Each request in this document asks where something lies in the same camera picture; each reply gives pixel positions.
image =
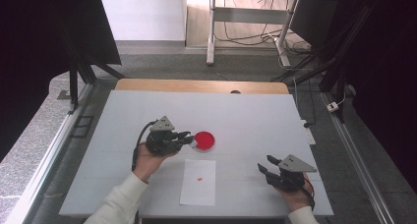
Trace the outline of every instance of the black cable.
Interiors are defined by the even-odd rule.
[[[138,152],[139,152],[139,146],[141,145],[141,140],[142,140],[142,136],[144,135],[145,131],[147,130],[147,128],[153,124],[155,124],[157,122],[157,120],[153,121],[153,122],[149,122],[141,131],[141,133],[139,134],[139,138],[138,141],[136,142],[136,146],[135,149],[133,150],[133,158],[132,158],[132,171],[135,170],[136,168],[136,160],[138,159]]]
[[[298,49],[296,49],[294,46],[295,46],[295,44],[297,44],[297,43],[302,43],[302,42],[307,42],[307,41],[305,41],[305,40],[300,40],[300,41],[297,41],[297,42],[294,42],[294,43],[292,43],[292,47],[289,47],[288,46],[288,43],[287,43],[287,41],[285,40],[285,44],[286,44],[286,50],[290,53],[290,54],[292,54],[292,55],[303,55],[303,54],[317,54],[317,51],[313,51],[313,50],[304,50],[304,51],[301,51],[301,50],[298,50]]]
[[[294,71],[297,71],[299,68],[302,68],[304,66],[306,66],[308,63],[310,63],[311,61],[313,61],[316,57],[314,55],[309,55],[306,56],[303,60],[301,60],[296,66],[294,66],[292,69],[288,69],[288,72],[285,72],[283,74],[281,74],[278,77],[275,77],[273,79],[270,80],[270,82],[275,82],[277,79],[281,78],[280,82],[282,82],[284,79],[286,79],[289,75],[291,75],[292,73],[294,73]]]
[[[309,181],[309,180],[307,180],[305,177],[304,177],[304,180],[310,185],[310,187],[312,188],[312,193],[310,194],[303,186],[299,186],[299,185],[297,185],[295,182],[294,182],[294,180],[292,180],[292,178],[289,178],[289,177],[285,177],[285,178],[283,178],[285,181],[288,181],[288,182],[290,182],[290,183],[292,183],[292,185],[294,185],[296,188],[298,188],[304,195],[306,195],[306,197],[309,199],[309,202],[310,202],[310,206],[312,207],[312,210],[314,209],[314,207],[316,206],[316,202],[314,201],[314,195],[315,195],[315,193],[314,193],[314,187],[313,187],[313,185],[311,184],[311,182]]]
[[[224,0],[224,2],[226,2],[226,0]],[[237,8],[236,2],[234,2],[234,0],[233,0],[233,4],[235,5],[235,8]],[[225,7],[225,5],[224,5],[224,7]]]
[[[360,11],[358,11],[356,14],[352,15],[351,20],[349,22],[346,22],[346,25],[343,27],[342,30],[340,30],[335,36],[333,36],[325,45],[320,47],[317,52],[323,53],[327,49],[334,49],[337,46],[337,43],[342,38],[342,36],[356,23],[356,21],[360,17]]]
[[[310,99],[312,101],[312,109],[313,109],[313,122],[307,122],[307,119],[311,119],[308,117],[305,117],[303,115],[303,113],[301,112],[301,109],[299,107],[297,107],[298,112],[300,113],[300,117],[304,120],[306,120],[306,123],[304,124],[304,128],[308,128],[310,126],[313,126],[316,124],[316,105],[314,103],[314,99],[313,99],[313,93],[312,93],[312,86],[311,86],[311,81],[309,79],[309,95],[310,95]]]
[[[226,0],[223,0],[223,7],[226,7]],[[224,26],[224,33],[226,34],[227,39],[220,39],[214,34],[214,37],[215,37],[216,40],[232,42],[232,43],[236,43],[236,44],[240,44],[240,45],[259,45],[259,44],[266,43],[268,40],[271,39],[271,37],[269,35],[265,34],[265,29],[267,28],[267,25],[264,26],[264,30],[261,34],[252,35],[252,36],[245,36],[245,37],[235,37],[235,38],[232,38],[232,37],[229,36],[229,34],[227,32],[226,22],[223,22],[223,26]],[[270,33],[275,33],[275,32],[278,32],[278,31],[281,31],[281,29],[271,31]],[[251,38],[258,37],[258,36],[262,39],[262,41],[256,42],[256,43],[243,43],[243,42],[236,41],[236,40],[243,40],[243,39],[251,39]]]
[[[261,1],[264,1],[264,5],[261,7],[261,9],[263,9],[267,5],[267,0],[259,0],[257,3],[260,3]]]
[[[269,7],[269,9],[271,10],[272,9],[272,6],[273,6],[273,1],[274,0],[272,0],[272,2],[270,3],[270,7]],[[265,30],[267,29],[267,26],[268,26],[268,24],[265,24],[265,26],[264,26],[264,29],[262,30],[262,34],[264,34],[265,33]]]

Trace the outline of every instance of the paper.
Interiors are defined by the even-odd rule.
[[[215,161],[185,160],[180,204],[215,205]]]

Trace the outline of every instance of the white stand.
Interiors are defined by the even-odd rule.
[[[249,23],[249,24],[270,24],[282,25],[279,38],[275,39],[275,46],[284,68],[290,67],[288,57],[284,49],[284,40],[294,15],[298,0],[294,0],[289,10],[259,10],[240,9],[229,7],[215,7],[215,0],[209,2],[209,35],[208,35],[208,57],[207,65],[214,64],[214,22]]]

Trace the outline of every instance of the white table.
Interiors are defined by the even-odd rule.
[[[292,95],[114,90],[60,214],[91,215],[128,176],[142,128],[164,115],[175,132],[209,131],[216,143],[208,153],[184,146],[164,161],[149,180],[139,210],[142,217],[284,217],[286,204],[257,163],[277,171],[266,155],[283,159],[294,154],[317,167]],[[215,206],[179,204],[185,159],[216,161]],[[309,177],[316,191],[314,213],[333,215],[320,173]]]

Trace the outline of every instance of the red circular object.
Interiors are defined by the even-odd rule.
[[[214,145],[214,136],[208,132],[199,132],[194,136],[196,148],[200,150],[209,150]]]

